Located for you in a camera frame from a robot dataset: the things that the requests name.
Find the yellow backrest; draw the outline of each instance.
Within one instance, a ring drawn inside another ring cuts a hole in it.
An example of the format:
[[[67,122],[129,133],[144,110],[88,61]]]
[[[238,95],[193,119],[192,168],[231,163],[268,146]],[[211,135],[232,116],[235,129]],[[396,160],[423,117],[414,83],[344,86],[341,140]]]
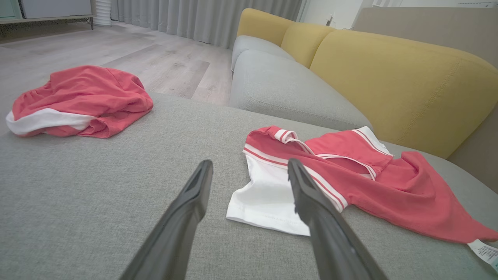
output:
[[[336,29],[319,25],[295,22],[289,26],[280,46],[306,68],[310,68],[318,46],[323,38]]]
[[[447,158],[498,101],[498,70],[464,51],[337,30],[310,70],[353,103],[381,140]]]
[[[285,32],[293,23],[291,20],[264,11],[245,8],[239,21],[237,37],[240,35],[252,36],[280,46]]]

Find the white vase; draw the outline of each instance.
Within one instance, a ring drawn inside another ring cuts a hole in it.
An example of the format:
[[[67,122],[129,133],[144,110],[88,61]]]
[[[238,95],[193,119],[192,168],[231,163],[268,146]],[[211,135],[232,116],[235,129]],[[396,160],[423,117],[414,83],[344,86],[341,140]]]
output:
[[[94,24],[97,26],[111,26],[111,0],[95,0],[97,16],[94,17]]]

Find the clothing tag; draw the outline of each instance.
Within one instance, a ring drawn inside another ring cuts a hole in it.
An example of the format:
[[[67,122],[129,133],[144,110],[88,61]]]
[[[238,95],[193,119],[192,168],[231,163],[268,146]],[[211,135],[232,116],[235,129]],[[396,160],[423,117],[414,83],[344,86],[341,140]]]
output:
[[[479,239],[476,239],[474,242],[467,243],[470,249],[476,253],[476,255],[481,258],[481,260],[490,264],[495,271],[498,273],[498,249],[495,247],[491,247],[482,243]]]

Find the laminate flooring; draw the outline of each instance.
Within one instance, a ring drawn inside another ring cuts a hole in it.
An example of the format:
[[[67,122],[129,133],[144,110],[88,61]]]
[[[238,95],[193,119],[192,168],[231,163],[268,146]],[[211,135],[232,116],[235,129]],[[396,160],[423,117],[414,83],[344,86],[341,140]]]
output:
[[[231,59],[228,49],[117,21],[94,30],[83,22],[27,28],[0,40],[0,116],[50,73],[80,65],[127,71],[148,92],[226,105]],[[0,121],[0,134],[7,131]]]

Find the gray fabric upholstery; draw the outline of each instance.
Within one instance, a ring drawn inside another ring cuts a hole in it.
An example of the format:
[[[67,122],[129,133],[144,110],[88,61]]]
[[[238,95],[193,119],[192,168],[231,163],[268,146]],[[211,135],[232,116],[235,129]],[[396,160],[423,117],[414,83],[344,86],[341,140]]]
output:
[[[256,37],[241,35],[237,37],[234,43],[234,50],[232,52],[232,71],[235,69],[235,63],[237,62],[237,58],[242,52],[246,50],[259,50],[272,55],[276,55],[279,57],[295,61],[290,54],[288,54],[286,51],[284,51],[279,46],[273,44],[272,42]]]
[[[249,176],[251,130],[300,139],[334,130],[151,94],[154,109],[109,139],[0,136],[0,278],[117,279],[197,164],[214,163],[208,211],[186,279],[317,280],[309,238],[225,219]],[[406,148],[387,144],[399,156]],[[478,221],[498,230],[498,194],[423,153]],[[465,245],[438,241],[349,206],[347,222],[393,280],[496,279]]]
[[[331,129],[372,129],[353,104],[308,68],[256,50],[239,56],[229,104]]]

